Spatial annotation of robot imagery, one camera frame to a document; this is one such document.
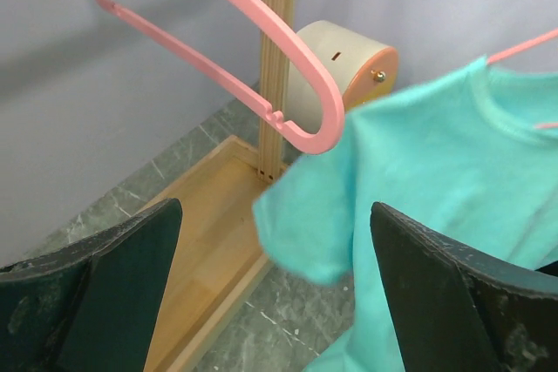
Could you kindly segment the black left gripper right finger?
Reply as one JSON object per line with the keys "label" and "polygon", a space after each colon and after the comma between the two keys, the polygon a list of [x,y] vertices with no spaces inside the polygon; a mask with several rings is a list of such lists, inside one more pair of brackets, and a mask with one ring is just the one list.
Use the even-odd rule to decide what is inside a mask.
{"label": "black left gripper right finger", "polygon": [[384,203],[371,235],[407,371],[557,369],[557,265],[529,270]]}

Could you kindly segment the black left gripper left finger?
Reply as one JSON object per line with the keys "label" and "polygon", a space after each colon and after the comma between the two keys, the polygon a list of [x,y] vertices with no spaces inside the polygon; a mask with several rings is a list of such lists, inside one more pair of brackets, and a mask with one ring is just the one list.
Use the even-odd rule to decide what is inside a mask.
{"label": "black left gripper left finger", "polygon": [[182,208],[132,218],[1,269],[3,371],[141,371],[177,246]]}

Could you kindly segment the teal t shirt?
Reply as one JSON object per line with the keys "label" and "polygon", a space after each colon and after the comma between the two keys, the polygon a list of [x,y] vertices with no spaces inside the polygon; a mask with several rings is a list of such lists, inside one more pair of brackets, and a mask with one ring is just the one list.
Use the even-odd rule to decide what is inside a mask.
{"label": "teal t shirt", "polygon": [[352,274],[353,326],[311,371],[400,371],[372,245],[383,202],[496,258],[528,269],[557,259],[557,76],[484,58],[359,106],[330,151],[304,155],[253,206],[277,265],[321,285]]}

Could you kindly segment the thin pink wire hanger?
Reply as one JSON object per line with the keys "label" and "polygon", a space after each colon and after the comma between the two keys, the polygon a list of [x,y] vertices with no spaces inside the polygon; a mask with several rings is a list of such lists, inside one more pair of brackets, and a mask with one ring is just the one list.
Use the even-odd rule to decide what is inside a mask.
{"label": "thin pink wire hanger", "polygon": [[537,116],[557,116],[550,107],[557,105],[557,74],[554,73],[517,73],[502,70],[495,64],[532,49],[557,37],[553,29],[533,39],[524,41],[504,51],[482,58],[479,69],[471,76],[472,90],[477,105],[487,119],[501,130],[511,132],[515,137],[522,137],[533,142],[557,140],[557,120],[524,119],[502,108],[496,97],[502,93],[505,97],[517,98],[521,105],[528,98],[535,101],[527,109]]}

